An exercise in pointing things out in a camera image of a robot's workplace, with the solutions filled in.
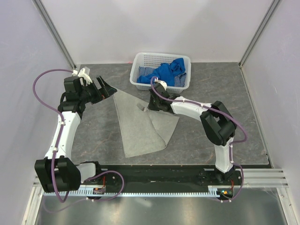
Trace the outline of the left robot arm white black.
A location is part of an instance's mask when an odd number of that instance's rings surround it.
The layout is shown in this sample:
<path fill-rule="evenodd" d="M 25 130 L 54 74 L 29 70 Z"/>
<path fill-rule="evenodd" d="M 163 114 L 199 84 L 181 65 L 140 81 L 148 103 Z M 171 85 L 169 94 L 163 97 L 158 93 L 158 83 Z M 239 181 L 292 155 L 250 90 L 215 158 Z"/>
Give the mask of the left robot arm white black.
<path fill-rule="evenodd" d="M 45 157 L 37 160 L 34 166 L 46 193 L 75 191 L 86 180 L 99 184 L 103 179 L 98 162 L 75 165 L 71 160 L 75 133 L 86 105 L 101 102 L 117 91 L 101 76 L 97 76 L 97 81 L 100 88 L 85 77 L 71 76 L 64 80 L 65 92 L 57 108 L 58 124 L 51 146 Z"/>

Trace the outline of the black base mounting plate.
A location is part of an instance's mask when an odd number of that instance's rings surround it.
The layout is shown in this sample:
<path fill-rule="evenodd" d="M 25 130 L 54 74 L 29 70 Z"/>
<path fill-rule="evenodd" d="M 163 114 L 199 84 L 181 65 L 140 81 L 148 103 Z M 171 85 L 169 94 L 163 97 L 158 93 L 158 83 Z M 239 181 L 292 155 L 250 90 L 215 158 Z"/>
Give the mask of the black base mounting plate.
<path fill-rule="evenodd" d="M 212 165 L 102 165 L 96 167 L 96 175 L 85 179 L 83 183 L 108 186 L 123 177 L 125 186 L 171 182 L 201 187 L 234 186 L 242 183 L 241 172 L 235 169 L 234 166 L 229 172 L 221 173 Z"/>

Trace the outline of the aluminium corner frame post left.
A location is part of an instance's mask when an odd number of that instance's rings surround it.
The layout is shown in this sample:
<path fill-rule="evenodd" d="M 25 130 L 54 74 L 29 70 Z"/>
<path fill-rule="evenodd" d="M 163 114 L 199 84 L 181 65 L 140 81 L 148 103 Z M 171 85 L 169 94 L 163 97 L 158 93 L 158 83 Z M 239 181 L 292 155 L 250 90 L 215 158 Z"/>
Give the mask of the aluminium corner frame post left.
<path fill-rule="evenodd" d="M 54 38 L 56 44 L 58 45 L 59 49 L 61 50 L 63 56 L 65 57 L 66 61 L 68 62 L 69 66 L 72 69 L 76 69 L 77 65 L 75 64 L 74 60 L 72 59 L 69 51 L 66 48 L 61 36 L 59 35 L 49 13 L 47 12 L 43 2 L 41 0 L 33 0 L 32 1 L 36 6 L 37 10 L 39 11 L 41 17 L 43 18 L 46 26 L 48 27 L 52 37 Z"/>

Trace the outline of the aluminium corner frame post right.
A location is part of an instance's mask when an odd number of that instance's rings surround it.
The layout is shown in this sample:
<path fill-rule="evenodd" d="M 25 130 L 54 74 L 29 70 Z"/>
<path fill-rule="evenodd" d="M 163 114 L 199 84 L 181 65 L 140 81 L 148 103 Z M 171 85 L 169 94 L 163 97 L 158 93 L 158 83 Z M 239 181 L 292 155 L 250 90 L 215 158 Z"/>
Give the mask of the aluminium corner frame post right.
<path fill-rule="evenodd" d="M 253 37 L 251 38 L 245 52 L 243 53 L 238 65 L 240 69 L 244 66 L 247 59 L 249 58 L 251 52 L 253 51 L 255 45 L 257 44 L 258 40 L 260 39 L 261 35 L 263 34 L 264 30 L 266 29 L 268 23 L 270 22 L 272 16 L 274 15 L 276 9 L 280 5 L 281 0 L 273 0 L 268 7 L 266 13 L 264 14 L 264 17 L 262 18 L 258 28 L 256 29 Z"/>

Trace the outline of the aluminium corner frame post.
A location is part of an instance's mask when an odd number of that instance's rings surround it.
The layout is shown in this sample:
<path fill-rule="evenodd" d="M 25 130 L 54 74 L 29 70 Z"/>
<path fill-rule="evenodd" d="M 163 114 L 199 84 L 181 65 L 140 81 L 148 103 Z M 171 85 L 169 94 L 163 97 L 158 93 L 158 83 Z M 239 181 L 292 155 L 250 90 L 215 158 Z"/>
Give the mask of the aluminium corner frame post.
<path fill-rule="evenodd" d="M 266 29 L 268 23 L 270 22 L 272 16 L 274 15 L 276 9 L 280 5 L 281 0 L 273 0 L 268 7 L 266 13 L 264 14 L 264 17 L 262 18 L 258 28 L 256 29 L 253 37 L 251 38 L 245 52 L 243 53 L 238 65 L 240 69 L 244 66 L 247 59 L 249 58 L 251 52 L 253 51 L 255 45 L 257 44 L 258 40 L 260 39 L 261 35 L 263 34 L 264 30 Z"/>
<path fill-rule="evenodd" d="M 46 26 L 48 27 L 52 37 L 54 38 L 56 44 L 58 45 L 59 49 L 61 50 L 63 56 L 65 57 L 66 61 L 68 62 L 69 66 L 72 69 L 76 69 L 77 65 L 75 64 L 74 60 L 72 59 L 69 51 L 66 48 L 61 36 L 59 35 L 49 13 L 47 12 L 43 2 L 41 0 L 33 0 L 32 1 L 36 6 L 37 10 L 39 11 L 41 17 L 43 18 Z"/>

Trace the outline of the silver metal fork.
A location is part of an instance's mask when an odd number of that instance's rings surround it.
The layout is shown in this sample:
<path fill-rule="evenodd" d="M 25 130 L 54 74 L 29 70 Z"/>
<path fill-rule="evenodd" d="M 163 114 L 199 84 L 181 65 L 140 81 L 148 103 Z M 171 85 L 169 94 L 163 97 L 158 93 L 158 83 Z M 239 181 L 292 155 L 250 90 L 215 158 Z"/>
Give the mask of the silver metal fork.
<path fill-rule="evenodd" d="M 137 106 L 141 111 L 143 111 L 143 112 L 149 112 L 149 111 L 150 111 L 147 107 L 143 106 L 143 105 L 140 104 L 140 103 L 138 103 L 136 106 Z"/>

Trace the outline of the white perforated plastic basket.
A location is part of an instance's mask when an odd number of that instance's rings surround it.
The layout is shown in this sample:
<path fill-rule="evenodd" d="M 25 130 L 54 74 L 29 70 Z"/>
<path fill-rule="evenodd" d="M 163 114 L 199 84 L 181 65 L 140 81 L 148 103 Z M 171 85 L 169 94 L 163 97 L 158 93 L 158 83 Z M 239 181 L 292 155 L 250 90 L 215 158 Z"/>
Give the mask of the white perforated plastic basket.
<path fill-rule="evenodd" d="M 191 60 L 188 56 L 167 54 L 167 53 L 153 53 L 140 52 L 135 56 L 132 69 L 130 72 L 130 82 L 139 90 L 150 89 L 149 83 L 141 83 L 141 77 L 145 77 L 154 72 L 161 64 L 172 64 L 176 59 L 182 59 L 179 63 L 184 72 L 179 74 L 174 79 L 174 86 L 167 86 L 167 91 L 170 93 L 181 93 L 190 86 L 191 80 Z"/>

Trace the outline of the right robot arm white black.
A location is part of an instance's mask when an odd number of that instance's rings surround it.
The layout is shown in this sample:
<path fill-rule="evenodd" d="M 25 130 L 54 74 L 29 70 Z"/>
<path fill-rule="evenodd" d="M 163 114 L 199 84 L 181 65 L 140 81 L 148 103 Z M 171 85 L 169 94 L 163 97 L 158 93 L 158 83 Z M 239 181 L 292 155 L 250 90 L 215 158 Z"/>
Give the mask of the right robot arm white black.
<path fill-rule="evenodd" d="M 148 109 L 185 115 L 200 121 L 208 140 L 214 145 L 216 182 L 223 185 L 231 180 L 235 170 L 232 145 L 237 126 L 226 117 L 230 114 L 222 102 L 205 104 L 191 101 L 178 94 L 169 94 L 166 86 L 158 82 L 150 89 Z"/>

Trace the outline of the blue towel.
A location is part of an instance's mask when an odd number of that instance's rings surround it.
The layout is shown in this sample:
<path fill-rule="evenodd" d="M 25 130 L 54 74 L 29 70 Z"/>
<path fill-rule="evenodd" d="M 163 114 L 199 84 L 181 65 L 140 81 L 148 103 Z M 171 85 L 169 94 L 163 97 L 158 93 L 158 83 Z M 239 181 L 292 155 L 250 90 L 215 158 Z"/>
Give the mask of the blue towel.
<path fill-rule="evenodd" d="M 139 76 L 136 82 L 150 84 L 152 77 L 157 77 L 159 80 L 166 82 L 168 86 L 184 87 L 187 77 L 184 59 L 177 58 L 170 64 L 161 63 L 156 69 L 139 67 Z"/>

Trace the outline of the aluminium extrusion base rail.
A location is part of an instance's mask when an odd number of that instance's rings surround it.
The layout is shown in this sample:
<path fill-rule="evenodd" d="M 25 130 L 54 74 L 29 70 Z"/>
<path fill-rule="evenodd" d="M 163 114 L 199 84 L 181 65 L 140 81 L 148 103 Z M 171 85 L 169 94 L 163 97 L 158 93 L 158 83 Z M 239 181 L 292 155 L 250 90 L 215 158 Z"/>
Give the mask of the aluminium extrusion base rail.
<path fill-rule="evenodd" d="M 288 182 L 282 169 L 244 169 L 245 188 L 287 188 Z"/>

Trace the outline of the blue checkered cloth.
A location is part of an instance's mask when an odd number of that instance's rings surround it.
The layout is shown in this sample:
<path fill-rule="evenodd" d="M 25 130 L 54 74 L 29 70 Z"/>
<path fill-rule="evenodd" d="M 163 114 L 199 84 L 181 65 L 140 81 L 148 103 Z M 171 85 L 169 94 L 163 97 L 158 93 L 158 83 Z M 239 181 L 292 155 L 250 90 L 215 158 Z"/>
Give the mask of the blue checkered cloth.
<path fill-rule="evenodd" d="M 167 65 L 160 66 L 156 69 L 150 67 L 139 67 L 139 76 L 137 83 L 150 84 L 152 77 L 157 77 L 159 80 L 166 82 L 167 86 L 184 87 L 186 73 L 179 74 L 171 70 Z"/>

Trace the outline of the grey cloth napkin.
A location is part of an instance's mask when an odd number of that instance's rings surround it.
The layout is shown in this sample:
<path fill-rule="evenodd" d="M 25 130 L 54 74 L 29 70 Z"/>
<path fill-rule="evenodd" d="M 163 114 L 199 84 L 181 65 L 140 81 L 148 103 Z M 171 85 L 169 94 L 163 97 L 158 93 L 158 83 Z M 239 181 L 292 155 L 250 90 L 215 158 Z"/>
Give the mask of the grey cloth napkin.
<path fill-rule="evenodd" d="M 113 95 L 125 157 L 131 158 L 165 149 L 176 129 L 178 116 L 167 112 L 143 112 L 136 105 L 148 103 L 118 90 Z"/>

